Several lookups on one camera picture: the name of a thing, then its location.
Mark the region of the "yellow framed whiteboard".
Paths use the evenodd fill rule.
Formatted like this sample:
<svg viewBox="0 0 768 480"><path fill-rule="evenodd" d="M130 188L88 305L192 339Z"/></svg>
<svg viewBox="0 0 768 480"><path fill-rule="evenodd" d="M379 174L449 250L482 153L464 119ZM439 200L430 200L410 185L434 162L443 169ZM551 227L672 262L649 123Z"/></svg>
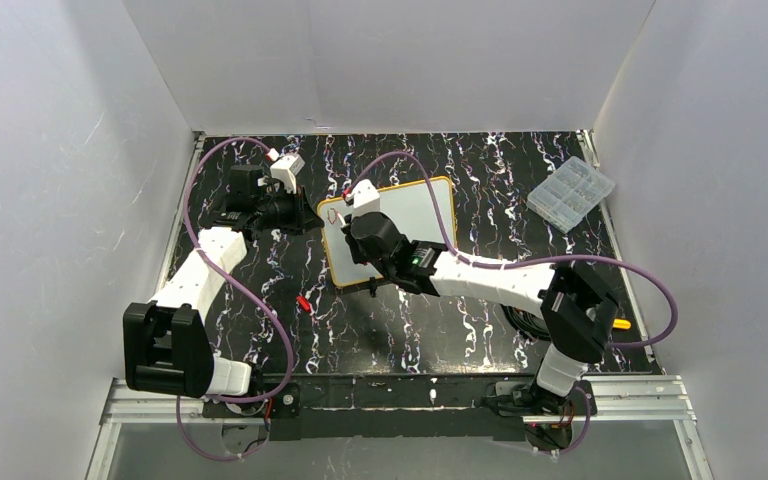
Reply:
<svg viewBox="0 0 768 480"><path fill-rule="evenodd" d="M431 179L428 189L423 180L378 190L380 207L399 231L410 239L443 241L440 227L434 213L431 199L435 198L440 208L443 224L451 242L456 241L456 208L454 184L445 176ZM316 208L324 221L322 229L327 264L333 284L340 288L360 285L371 277L381 275L372 266L356 264L351 259L344 234L340 231L339 218L349 215L352 208L342 199L334 197L321 201Z"/></svg>

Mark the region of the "red marker cap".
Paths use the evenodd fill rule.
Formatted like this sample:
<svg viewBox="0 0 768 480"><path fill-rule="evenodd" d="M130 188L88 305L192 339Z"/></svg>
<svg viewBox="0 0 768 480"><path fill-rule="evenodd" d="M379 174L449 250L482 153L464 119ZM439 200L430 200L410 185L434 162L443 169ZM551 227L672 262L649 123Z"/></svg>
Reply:
<svg viewBox="0 0 768 480"><path fill-rule="evenodd" d="M309 301L304 296L299 295L299 296L296 297L296 300L297 300L297 303L298 303L299 307L303 311L305 311L306 313L311 313L312 312L311 304L309 303Z"/></svg>

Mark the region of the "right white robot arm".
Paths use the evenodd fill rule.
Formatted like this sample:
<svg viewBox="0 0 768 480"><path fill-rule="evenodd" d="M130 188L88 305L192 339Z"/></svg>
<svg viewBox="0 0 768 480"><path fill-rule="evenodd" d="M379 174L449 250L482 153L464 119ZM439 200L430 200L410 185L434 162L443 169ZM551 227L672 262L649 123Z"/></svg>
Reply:
<svg viewBox="0 0 768 480"><path fill-rule="evenodd" d="M381 212L348 216L341 230L354 263L373 266L406 292L484 300L541 319L550 346L534 392L565 397L603 359L618 301L582 261L484 269L478 258L462 260L443 243L409 239Z"/></svg>

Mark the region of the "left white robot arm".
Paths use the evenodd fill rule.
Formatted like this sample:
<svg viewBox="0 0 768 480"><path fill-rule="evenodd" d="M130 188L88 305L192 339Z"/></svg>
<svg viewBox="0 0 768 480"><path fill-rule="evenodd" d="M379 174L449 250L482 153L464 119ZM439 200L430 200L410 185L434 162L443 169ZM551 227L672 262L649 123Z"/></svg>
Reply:
<svg viewBox="0 0 768 480"><path fill-rule="evenodd" d="M323 227L296 176L296 154L281 156L268 170L232 168L229 191L203 218L185 262L146 303L123 314L126 382L137 391L179 395L243 396L253 368L215 354L204 319L231 272L246 256L246 244L261 232L302 235Z"/></svg>

